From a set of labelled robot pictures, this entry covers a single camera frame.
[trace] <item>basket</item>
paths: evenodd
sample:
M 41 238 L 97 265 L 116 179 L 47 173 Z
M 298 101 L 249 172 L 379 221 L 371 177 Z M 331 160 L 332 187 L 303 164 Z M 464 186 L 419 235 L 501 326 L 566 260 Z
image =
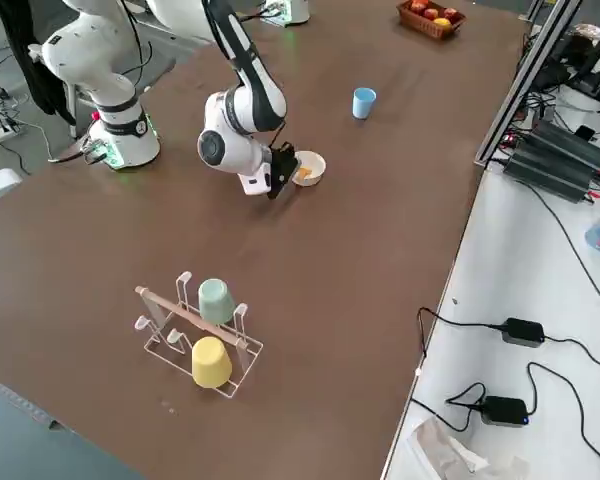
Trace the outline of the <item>basket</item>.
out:
M 443 27 L 442 25 L 437 25 L 433 23 L 428 18 L 425 18 L 421 15 L 418 15 L 417 13 L 412 12 L 412 3 L 413 0 L 407 0 L 406 2 L 398 5 L 397 8 L 398 13 L 400 13 L 400 23 L 438 40 L 442 40 L 444 38 L 449 37 L 450 35 L 453 35 L 453 33 L 458 29 L 458 27 L 460 27 L 460 25 L 462 25 L 467 19 L 467 17 L 465 17 L 462 13 L 458 12 L 454 16 L 454 18 L 451 19 L 451 28 Z M 438 10 L 438 13 L 441 17 L 442 12 L 445 9 L 445 7 L 431 1 L 427 3 L 427 8 L 435 8 L 436 10 Z

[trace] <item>white bowl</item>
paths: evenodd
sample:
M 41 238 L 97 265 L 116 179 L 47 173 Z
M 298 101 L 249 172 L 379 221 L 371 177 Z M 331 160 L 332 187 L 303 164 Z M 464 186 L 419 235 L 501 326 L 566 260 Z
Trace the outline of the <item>white bowl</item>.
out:
M 298 172 L 293 176 L 291 181 L 301 187 L 310 187 L 320 181 L 324 171 L 327 169 L 327 162 L 324 161 L 320 155 L 315 152 L 303 150 L 296 152 L 296 159 L 300 162 L 301 168 L 308 168 L 311 173 L 306 177 L 302 178 Z

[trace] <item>black cloth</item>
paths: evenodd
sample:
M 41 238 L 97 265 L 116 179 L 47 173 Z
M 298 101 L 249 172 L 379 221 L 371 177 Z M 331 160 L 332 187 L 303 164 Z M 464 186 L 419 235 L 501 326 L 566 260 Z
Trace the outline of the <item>black cloth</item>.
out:
M 20 65 L 33 101 L 48 115 L 58 114 L 70 125 L 76 121 L 67 110 L 62 81 L 42 63 L 29 57 L 28 45 L 40 43 L 33 33 L 33 16 L 28 0 L 0 0 L 0 18 L 13 56 Z

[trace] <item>green cup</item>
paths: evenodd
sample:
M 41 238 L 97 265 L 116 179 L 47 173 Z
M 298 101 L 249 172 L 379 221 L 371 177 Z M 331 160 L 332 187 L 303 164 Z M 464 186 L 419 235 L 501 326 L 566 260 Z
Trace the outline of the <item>green cup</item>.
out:
M 200 316 L 209 323 L 222 325 L 233 319 L 236 304 L 227 284 L 217 278 L 205 280 L 198 288 Z

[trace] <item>gray floor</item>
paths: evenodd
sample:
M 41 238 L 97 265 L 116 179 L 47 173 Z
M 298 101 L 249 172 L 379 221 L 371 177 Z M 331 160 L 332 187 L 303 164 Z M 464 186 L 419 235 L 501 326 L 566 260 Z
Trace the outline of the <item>gray floor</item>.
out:
M 30 0 L 30 2 L 34 5 L 36 18 L 44 17 L 49 9 L 55 11 L 63 8 L 60 0 Z M 232 3 L 236 10 L 244 10 L 249 5 L 257 4 L 258 0 L 233 0 Z M 528 8 L 530 0 L 476 0 L 476 3 L 523 13 Z M 600 25 L 600 0 L 584 0 L 577 21 Z M 140 35 L 143 42 L 150 39 L 155 48 L 167 56 L 173 56 L 178 62 L 186 61 L 196 48 L 192 42 L 172 39 L 153 30 L 141 29 Z M 4 45 L 6 39 L 0 23 L 0 46 Z M 8 49 L 1 51 L 0 61 L 9 53 Z M 13 58 L 1 64 L 0 83 L 16 99 L 20 101 L 26 99 L 26 84 Z M 31 101 L 19 105 L 19 109 L 20 119 L 45 129 L 51 143 L 52 154 L 58 154 L 72 142 L 67 125 L 60 118 L 45 115 Z M 78 116 L 81 128 L 87 125 L 89 114 L 89 108 L 81 107 Z M 39 130 L 28 128 L 20 136 L 5 141 L 5 145 L 22 154 L 26 167 L 34 175 L 47 166 L 46 149 Z M 0 149 L 0 168 L 4 167 L 19 170 L 17 157 Z M 0 396 L 0 480 L 66 478 L 126 480 L 140 477 L 78 435 L 64 429 L 48 430 Z

